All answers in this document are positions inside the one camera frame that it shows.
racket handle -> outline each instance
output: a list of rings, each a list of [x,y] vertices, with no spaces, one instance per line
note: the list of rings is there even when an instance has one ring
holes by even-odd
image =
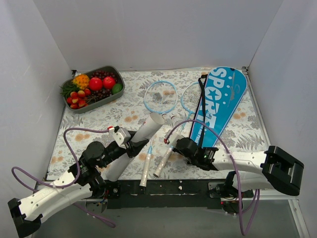
[[[164,168],[164,166],[165,166],[165,164],[166,164],[168,158],[170,157],[170,155],[171,155],[172,152],[173,152],[173,149],[174,149],[174,147],[173,147],[173,146],[170,146],[170,147],[167,149],[167,151],[165,152],[165,154],[164,154],[162,160],[160,161],[160,164],[159,164],[158,167],[157,167],[157,170],[156,170],[155,173],[153,174],[155,177],[158,178],[158,177],[160,176],[160,174],[161,174],[161,172],[162,172],[162,170],[163,170],[163,168]]]
[[[148,153],[146,158],[145,158],[145,161],[144,161],[143,172],[142,172],[141,181],[140,181],[140,186],[142,186],[142,187],[147,186],[151,156],[152,156],[152,154]]]
[[[188,114],[186,120],[188,120],[188,119],[190,118],[190,116],[191,116],[191,113]],[[185,124],[186,124],[186,123],[183,123],[183,125],[182,125],[182,127],[181,127],[179,133],[181,133],[181,132],[183,131],[183,129],[184,129],[184,127],[185,127]]]

red apple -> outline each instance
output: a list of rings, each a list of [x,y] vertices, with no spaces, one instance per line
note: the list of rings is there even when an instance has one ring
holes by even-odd
[[[78,108],[78,105],[75,104],[75,103],[73,103],[73,104],[70,105],[70,108],[71,108],[71,109],[77,109],[77,108]]]
[[[69,98],[66,99],[66,102],[67,102],[68,104],[72,104],[72,103],[73,103],[72,100],[73,100],[73,99],[72,99],[71,97],[69,97]]]
[[[71,98],[78,98],[78,93],[76,93],[76,92],[71,92],[71,93],[70,93],[70,97],[71,97]]]
[[[86,95],[85,95],[85,92],[83,91],[83,90],[80,90],[80,91],[78,91],[78,96],[80,97],[80,98],[84,98]]]
[[[73,98],[72,103],[74,103],[74,104],[78,103],[78,100],[79,100],[78,98]]]
[[[80,107],[80,108],[82,108],[83,106],[85,106],[85,104],[86,104],[86,101],[85,100],[79,100],[78,101],[78,106]]]
[[[89,80],[89,88],[93,91],[98,91],[103,88],[103,82],[101,79],[94,77]]]
[[[115,85],[115,79],[110,76],[107,76],[104,78],[103,84],[105,89],[112,89]]]

table surface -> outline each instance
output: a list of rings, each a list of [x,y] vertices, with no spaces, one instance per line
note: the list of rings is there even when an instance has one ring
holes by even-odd
[[[110,125],[118,125],[128,130],[137,130],[149,114],[143,104],[143,97],[146,88],[152,82],[158,80],[170,81],[175,84],[178,94],[181,95],[188,85],[198,80],[203,71],[207,70],[121,72],[120,74],[126,85],[121,98],[84,114],[75,114],[65,108],[48,167],[47,180],[57,179],[69,166],[75,163],[63,140],[63,133],[67,128],[84,127],[105,130]],[[169,115],[185,119],[187,112],[178,102],[176,108]],[[191,125],[188,123],[182,135],[188,136],[190,127]],[[203,171],[195,166],[187,165],[185,158],[176,153],[170,156],[161,177],[154,177],[153,173],[167,149],[163,137],[170,128],[168,125],[164,125],[155,135],[149,179],[224,179],[226,177],[228,171]],[[255,152],[267,149],[264,142],[265,135],[261,131],[249,88],[247,88],[221,138],[230,151]],[[78,157],[92,141],[100,141],[105,146],[113,141],[107,133],[99,134],[83,131],[70,131],[67,139]],[[147,150],[148,146],[143,148],[141,153],[123,172],[120,179],[141,178]],[[100,169],[104,179],[106,179],[109,167],[111,167],[111,164],[107,168]]]

gray tray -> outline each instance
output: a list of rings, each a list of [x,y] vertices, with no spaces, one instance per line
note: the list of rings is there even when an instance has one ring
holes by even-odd
[[[95,108],[100,107],[100,106],[102,106],[104,104],[107,104],[107,103],[109,103],[109,102],[111,102],[111,101],[113,101],[115,99],[118,99],[118,98],[120,98],[123,95],[125,84],[124,84],[124,81],[123,81],[121,75],[119,74],[119,72],[114,67],[112,67],[112,66],[104,66],[104,67],[97,68],[95,70],[89,71],[89,72],[87,72],[85,74],[90,78],[92,76],[92,74],[94,72],[96,72],[96,71],[106,71],[106,72],[114,73],[114,75],[116,76],[117,81],[118,81],[117,83],[121,83],[123,85],[122,90],[120,92],[114,94],[114,95],[111,95],[110,97],[107,97],[107,98],[102,99],[102,100],[100,100],[98,102],[92,103],[92,104],[90,104],[90,105],[88,105],[86,107],[80,108],[80,109],[71,109],[70,106],[68,105],[68,103],[66,102],[65,97],[63,97],[63,100],[65,102],[66,107],[68,107],[74,113],[81,114],[81,113],[88,112],[88,111],[90,111],[92,109],[95,109]],[[63,83],[62,86],[69,84],[72,80],[73,79],[67,80],[66,82]]]

white wall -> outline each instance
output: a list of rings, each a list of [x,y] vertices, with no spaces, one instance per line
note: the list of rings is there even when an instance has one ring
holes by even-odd
[[[0,29],[0,237],[13,238],[7,202],[31,192],[11,167],[45,175],[63,108],[58,86],[70,69],[32,0],[0,1]]]
[[[250,65],[272,144],[305,164],[300,206],[317,237],[317,1],[284,0]]]
[[[71,68],[246,66],[282,0],[34,0]]]

